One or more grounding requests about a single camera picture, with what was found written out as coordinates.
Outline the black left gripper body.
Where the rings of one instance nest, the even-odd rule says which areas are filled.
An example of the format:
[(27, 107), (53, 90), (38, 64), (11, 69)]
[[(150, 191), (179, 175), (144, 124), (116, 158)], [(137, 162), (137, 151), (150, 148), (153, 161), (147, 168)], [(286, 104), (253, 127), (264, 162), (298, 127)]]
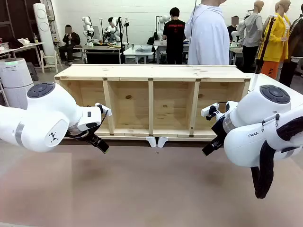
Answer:
[(95, 134), (99, 128), (100, 124), (97, 124), (96, 122), (88, 123), (88, 128), (86, 129), (79, 129), (75, 124), (68, 128), (65, 137), (77, 141), (101, 142), (102, 139)]

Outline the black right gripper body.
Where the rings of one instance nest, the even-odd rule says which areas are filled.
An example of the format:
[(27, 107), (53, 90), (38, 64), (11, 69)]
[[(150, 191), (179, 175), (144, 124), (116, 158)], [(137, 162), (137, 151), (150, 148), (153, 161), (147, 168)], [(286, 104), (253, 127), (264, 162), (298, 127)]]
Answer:
[(215, 124), (211, 127), (212, 131), (217, 135), (217, 139), (220, 141), (224, 141), (227, 133), (223, 128), (223, 121), (225, 116), (221, 116), (219, 119), (216, 120)]

